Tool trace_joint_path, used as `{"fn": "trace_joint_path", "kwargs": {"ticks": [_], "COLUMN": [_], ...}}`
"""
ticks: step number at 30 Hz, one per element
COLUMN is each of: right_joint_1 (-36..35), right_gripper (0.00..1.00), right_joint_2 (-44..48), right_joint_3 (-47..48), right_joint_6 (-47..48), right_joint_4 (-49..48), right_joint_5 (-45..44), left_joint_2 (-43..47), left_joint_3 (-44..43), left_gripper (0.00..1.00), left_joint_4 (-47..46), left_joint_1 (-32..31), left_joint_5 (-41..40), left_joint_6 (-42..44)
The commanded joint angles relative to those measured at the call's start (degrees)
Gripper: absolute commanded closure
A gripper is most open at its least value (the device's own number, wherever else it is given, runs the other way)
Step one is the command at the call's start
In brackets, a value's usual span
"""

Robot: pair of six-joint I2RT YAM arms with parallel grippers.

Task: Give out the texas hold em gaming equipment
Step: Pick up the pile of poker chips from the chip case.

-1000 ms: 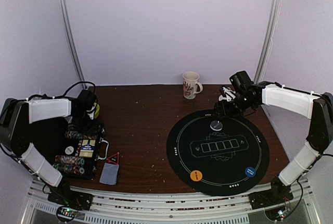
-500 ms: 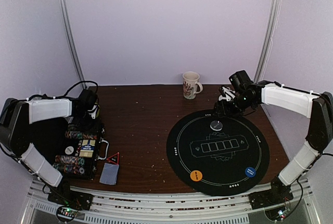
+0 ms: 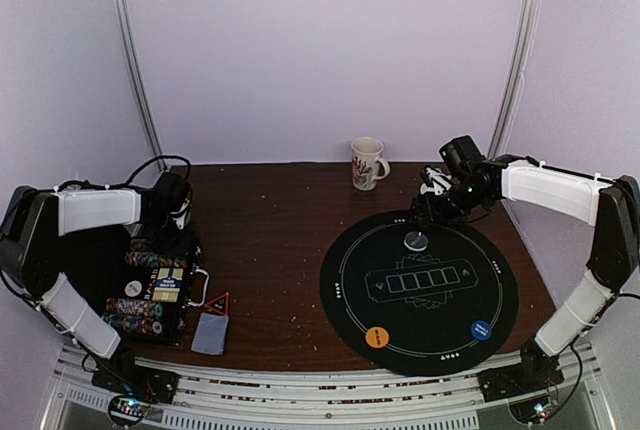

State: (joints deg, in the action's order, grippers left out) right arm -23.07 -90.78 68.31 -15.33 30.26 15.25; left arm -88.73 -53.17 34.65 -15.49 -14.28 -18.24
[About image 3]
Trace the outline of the clear dealer button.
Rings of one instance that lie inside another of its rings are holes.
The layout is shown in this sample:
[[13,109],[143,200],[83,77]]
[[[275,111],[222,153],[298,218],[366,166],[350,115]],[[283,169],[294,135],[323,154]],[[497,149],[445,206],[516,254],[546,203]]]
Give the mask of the clear dealer button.
[[411,252],[422,252],[428,247],[429,240],[423,232],[411,231],[405,235],[403,243]]

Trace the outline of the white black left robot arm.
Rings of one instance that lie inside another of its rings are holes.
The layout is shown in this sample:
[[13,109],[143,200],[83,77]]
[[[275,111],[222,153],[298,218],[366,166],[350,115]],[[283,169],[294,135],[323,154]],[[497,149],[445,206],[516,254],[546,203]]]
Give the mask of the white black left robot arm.
[[93,359],[95,386],[168,403],[178,377],[135,361],[137,342],[176,345],[200,242],[187,174],[149,188],[71,180],[17,188],[1,224],[7,288]]

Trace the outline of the orange big blind button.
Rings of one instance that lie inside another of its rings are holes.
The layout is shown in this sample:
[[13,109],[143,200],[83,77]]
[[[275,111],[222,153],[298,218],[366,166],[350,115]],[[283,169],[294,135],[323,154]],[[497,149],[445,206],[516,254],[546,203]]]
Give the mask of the orange big blind button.
[[385,348],[390,342],[389,332],[381,326],[373,326],[365,332],[365,342],[373,349]]

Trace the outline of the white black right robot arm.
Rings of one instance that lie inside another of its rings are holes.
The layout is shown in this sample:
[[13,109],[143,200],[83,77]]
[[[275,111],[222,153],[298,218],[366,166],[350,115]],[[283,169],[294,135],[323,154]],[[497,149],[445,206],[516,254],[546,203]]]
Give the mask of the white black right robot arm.
[[520,349],[518,363],[482,371],[487,401],[540,391],[563,380],[559,357],[574,350],[639,269],[639,184],[554,167],[530,156],[486,157],[468,136],[444,144],[442,168],[427,164],[411,212],[417,223],[457,224],[504,202],[535,263],[575,263],[557,308]]

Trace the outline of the blue small blind button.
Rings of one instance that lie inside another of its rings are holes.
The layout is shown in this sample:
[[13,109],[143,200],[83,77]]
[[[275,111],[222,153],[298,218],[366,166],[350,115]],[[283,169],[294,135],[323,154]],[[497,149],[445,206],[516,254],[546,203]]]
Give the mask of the blue small blind button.
[[492,326],[483,320],[477,320],[471,325],[471,334],[478,341],[487,341],[493,333]]

